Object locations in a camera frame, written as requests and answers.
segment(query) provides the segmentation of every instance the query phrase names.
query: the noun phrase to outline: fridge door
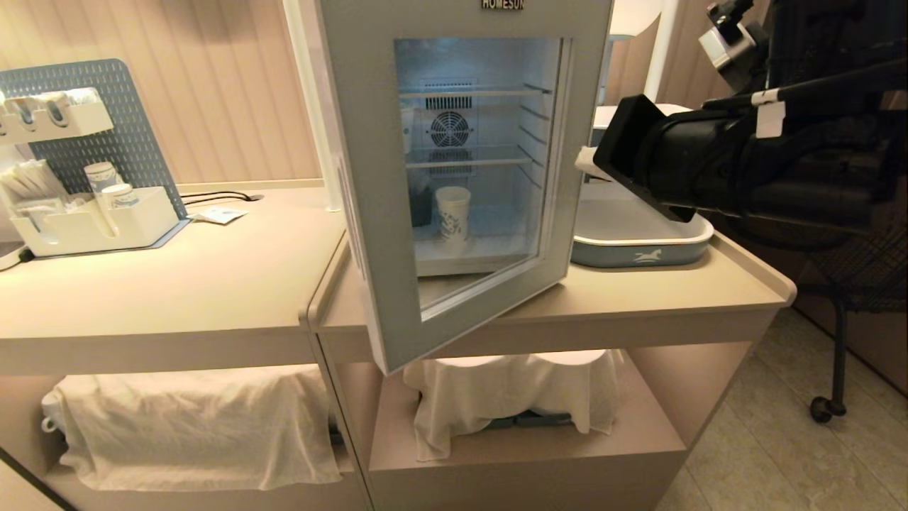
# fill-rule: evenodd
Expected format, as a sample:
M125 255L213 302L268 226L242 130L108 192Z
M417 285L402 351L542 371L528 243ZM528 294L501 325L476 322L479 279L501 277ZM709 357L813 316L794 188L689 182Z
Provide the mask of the fridge door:
M387 374L565 276L573 164L611 4L313 7L372 352Z

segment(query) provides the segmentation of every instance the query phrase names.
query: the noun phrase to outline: wall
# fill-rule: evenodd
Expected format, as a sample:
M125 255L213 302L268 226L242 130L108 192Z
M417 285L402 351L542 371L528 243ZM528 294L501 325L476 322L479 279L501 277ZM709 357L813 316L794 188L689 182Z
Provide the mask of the wall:
M0 69L128 64L179 183L319 177L281 0L2 0Z
M658 103L698 108L706 99L731 95L725 80L713 68L698 39L711 24L706 6L714 0L677 0L678 10ZM763 20L769 0L755 0L744 23ZM617 105L625 96L643 94L649 57L656 41L657 19L637 37L615 42L608 70L606 105Z

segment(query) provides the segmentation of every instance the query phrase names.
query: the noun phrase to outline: white cloth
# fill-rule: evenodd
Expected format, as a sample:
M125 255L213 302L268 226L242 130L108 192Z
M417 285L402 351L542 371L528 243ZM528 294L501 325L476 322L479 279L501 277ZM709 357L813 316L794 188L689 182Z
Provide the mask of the white cloth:
M450 456L452 436L476 433L492 419L526 410L570 413L577 431L611 433L619 405L620 352L474 356L420 360L403 381L422 393L413 426L417 460Z
M67 376L42 404L66 434L60 463L93 490L268 490L341 480L314 364Z

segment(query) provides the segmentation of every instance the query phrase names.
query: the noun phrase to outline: pegboard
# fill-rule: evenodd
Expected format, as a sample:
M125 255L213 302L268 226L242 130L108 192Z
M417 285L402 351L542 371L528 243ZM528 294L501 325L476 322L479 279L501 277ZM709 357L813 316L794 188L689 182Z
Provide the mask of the pegboard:
M79 87L97 89L113 121L113 129L94 135L33 142L30 146L35 158L46 159L72 194L92 191L83 170L86 165L109 161L123 180L136 188L163 186L177 216L186 218L186 208L154 138L126 63L111 58L0 71L0 91L6 97Z

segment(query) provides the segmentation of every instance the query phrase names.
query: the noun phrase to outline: floor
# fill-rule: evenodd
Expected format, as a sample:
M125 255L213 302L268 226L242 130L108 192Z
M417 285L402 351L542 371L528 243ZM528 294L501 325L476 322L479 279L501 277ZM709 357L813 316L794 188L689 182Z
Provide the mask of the floor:
M781 311L657 511L908 510L908 401L849 356L848 414L816 424L832 361L823 331Z

